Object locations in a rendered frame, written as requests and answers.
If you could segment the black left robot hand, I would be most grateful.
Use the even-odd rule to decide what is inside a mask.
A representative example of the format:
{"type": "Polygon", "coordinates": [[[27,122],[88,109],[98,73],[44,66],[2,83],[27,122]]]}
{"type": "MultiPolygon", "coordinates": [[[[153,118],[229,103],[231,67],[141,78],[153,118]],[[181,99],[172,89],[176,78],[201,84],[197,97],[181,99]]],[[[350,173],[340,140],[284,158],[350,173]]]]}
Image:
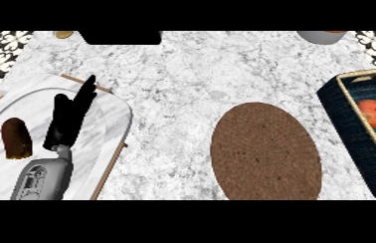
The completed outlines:
{"type": "Polygon", "coordinates": [[[54,96],[52,119],[49,122],[42,147],[52,150],[61,144],[75,144],[82,121],[88,112],[95,93],[95,76],[91,75],[72,99],[64,94],[54,96]]]}

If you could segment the brown squash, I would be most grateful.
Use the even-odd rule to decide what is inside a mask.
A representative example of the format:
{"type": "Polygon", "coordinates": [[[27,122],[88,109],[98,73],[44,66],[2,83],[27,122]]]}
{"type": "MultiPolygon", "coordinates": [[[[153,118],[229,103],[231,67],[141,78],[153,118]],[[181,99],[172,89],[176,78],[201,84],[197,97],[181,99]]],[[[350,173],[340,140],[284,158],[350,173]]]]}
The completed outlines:
{"type": "Polygon", "coordinates": [[[1,125],[1,139],[7,159],[20,159],[32,155],[32,139],[23,121],[8,118],[1,125]]]}

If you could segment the brown oval placemat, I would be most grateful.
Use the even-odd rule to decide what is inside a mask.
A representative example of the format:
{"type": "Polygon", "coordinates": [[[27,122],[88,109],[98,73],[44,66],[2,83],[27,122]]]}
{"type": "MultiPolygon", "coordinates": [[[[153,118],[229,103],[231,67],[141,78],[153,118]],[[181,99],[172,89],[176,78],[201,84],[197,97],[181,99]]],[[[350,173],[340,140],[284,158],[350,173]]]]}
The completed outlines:
{"type": "Polygon", "coordinates": [[[229,200],[312,200],[321,164],[309,134],[294,117],[265,103],[232,107],[210,135],[210,166],[229,200]]]}

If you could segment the dark blue basket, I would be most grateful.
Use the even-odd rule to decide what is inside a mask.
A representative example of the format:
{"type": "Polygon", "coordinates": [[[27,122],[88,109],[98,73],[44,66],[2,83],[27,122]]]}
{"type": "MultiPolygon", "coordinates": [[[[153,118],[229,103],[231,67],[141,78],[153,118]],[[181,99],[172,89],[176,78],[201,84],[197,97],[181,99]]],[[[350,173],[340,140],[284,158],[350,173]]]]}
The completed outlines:
{"type": "Polygon", "coordinates": [[[376,100],[376,69],[336,75],[318,89],[316,97],[376,197],[376,127],[356,106],[361,100],[376,100]]]}

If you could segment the black appliance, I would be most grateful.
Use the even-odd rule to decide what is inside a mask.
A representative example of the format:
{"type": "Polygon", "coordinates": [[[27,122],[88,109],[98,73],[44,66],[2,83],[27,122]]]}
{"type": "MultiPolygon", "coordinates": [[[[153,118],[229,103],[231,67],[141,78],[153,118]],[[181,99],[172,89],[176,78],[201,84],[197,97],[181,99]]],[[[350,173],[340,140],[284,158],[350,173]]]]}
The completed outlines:
{"type": "Polygon", "coordinates": [[[89,45],[157,45],[162,41],[160,31],[80,31],[89,45]]]}

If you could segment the grey pot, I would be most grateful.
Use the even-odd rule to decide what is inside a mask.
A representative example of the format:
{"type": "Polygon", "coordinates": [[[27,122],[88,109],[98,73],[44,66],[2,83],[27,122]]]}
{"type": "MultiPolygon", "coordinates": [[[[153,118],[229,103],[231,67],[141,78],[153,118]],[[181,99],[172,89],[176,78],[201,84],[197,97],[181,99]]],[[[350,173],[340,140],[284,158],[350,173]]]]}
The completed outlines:
{"type": "Polygon", "coordinates": [[[316,45],[334,44],[344,34],[344,31],[297,31],[300,38],[316,45]]]}

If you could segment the orange fruit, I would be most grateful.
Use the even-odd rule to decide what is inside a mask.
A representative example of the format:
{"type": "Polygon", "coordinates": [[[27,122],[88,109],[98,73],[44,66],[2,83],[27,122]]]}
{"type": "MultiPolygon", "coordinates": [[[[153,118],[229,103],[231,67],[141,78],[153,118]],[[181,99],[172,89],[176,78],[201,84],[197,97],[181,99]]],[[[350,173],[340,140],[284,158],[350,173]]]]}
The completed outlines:
{"type": "Polygon", "coordinates": [[[369,126],[376,127],[376,100],[361,100],[356,106],[369,126]]]}

